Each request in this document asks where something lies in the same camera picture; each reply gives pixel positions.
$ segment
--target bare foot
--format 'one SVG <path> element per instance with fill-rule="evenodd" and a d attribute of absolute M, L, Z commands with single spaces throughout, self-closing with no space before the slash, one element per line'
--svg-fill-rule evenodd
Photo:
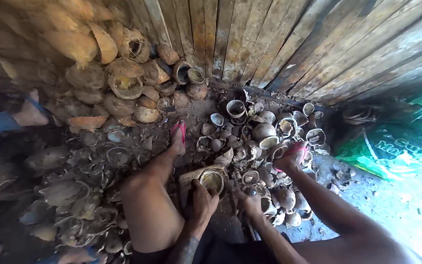
<path fill-rule="evenodd" d="M 32 92 L 30 92 L 30 98 L 38 102 L 38 91 L 36 89 L 33 89 Z M 22 110 L 16 114 L 13 114 L 12 117 L 14 117 L 15 121 L 20 126 L 48 124 L 48 118 L 42 112 L 40 112 L 37 107 L 32 105 L 29 100 L 25 100 L 24 104 L 22 105 Z"/>
<path fill-rule="evenodd" d="M 177 155 L 183 156 L 185 154 L 186 148 L 185 145 L 182 142 L 182 131 L 180 128 L 177 128 L 174 131 L 173 135 L 170 135 L 170 147 L 177 150 Z"/>

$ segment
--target pink flip-flop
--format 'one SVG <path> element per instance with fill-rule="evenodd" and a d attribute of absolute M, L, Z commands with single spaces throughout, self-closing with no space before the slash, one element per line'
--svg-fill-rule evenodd
<path fill-rule="evenodd" d="M 180 128 L 180 130 L 182 131 L 182 143 L 186 147 L 186 144 L 185 144 L 185 131 L 187 130 L 187 124 L 186 123 L 183 123 L 183 124 L 176 123 L 170 129 L 170 135 L 173 135 L 175 133 L 175 131 L 177 130 L 177 128 Z"/>
<path fill-rule="evenodd" d="M 292 153 L 296 153 L 296 152 L 297 152 L 297 151 L 299 151 L 299 150 L 304 150 L 304 156 L 303 156 L 303 159 L 305 159 L 305 158 L 306 158 L 306 156 L 307 156 L 307 153 L 308 153 L 309 149 L 308 149 L 307 145 L 306 145 L 306 146 L 304 146 L 303 144 L 304 144 L 304 141 L 299 141 L 299 142 L 296 142 L 296 143 L 294 144 L 294 146 L 293 146 L 293 147 L 291 147 L 290 149 L 288 149 L 288 150 L 284 153 L 283 157 L 281 157 L 281 158 L 287 157 L 287 156 L 291 155 Z"/>

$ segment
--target hand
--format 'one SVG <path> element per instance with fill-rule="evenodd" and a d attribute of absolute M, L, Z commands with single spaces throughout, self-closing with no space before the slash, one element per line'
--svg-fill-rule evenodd
<path fill-rule="evenodd" d="M 249 196 L 236 188 L 232 189 L 232 194 L 239 198 L 243 209 L 252 221 L 262 218 L 263 212 L 260 195 Z"/>
<path fill-rule="evenodd" d="M 208 192 L 197 179 L 194 179 L 191 183 L 195 186 L 193 193 L 193 218 L 198 224 L 206 226 L 218 208 L 218 193 L 215 189 L 210 189 Z"/>

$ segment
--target pile of coconut shells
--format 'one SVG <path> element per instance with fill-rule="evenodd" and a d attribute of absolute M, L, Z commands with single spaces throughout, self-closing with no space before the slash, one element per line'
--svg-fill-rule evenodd
<path fill-rule="evenodd" d="M 299 226 L 311 219 L 313 212 L 292 179 L 276 170 L 273 161 L 283 157 L 296 142 L 308 141 L 310 150 L 302 167 L 317 180 L 312 170 L 312 153 L 330 153 L 325 133 L 319 128 L 323 115 L 310 102 L 302 109 L 274 114 L 249 97 L 246 101 L 231 100 L 226 113 L 214 113 L 212 123 L 203 124 L 203 136 L 196 149 L 214 152 L 214 164 L 227 168 L 235 187 L 259 194 L 262 211 L 273 225 Z"/>

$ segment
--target tattoo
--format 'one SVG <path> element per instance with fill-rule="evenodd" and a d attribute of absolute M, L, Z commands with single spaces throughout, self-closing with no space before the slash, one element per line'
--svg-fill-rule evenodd
<path fill-rule="evenodd" d="M 191 264 L 200 241 L 189 236 L 177 243 L 167 258 L 166 264 Z"/>

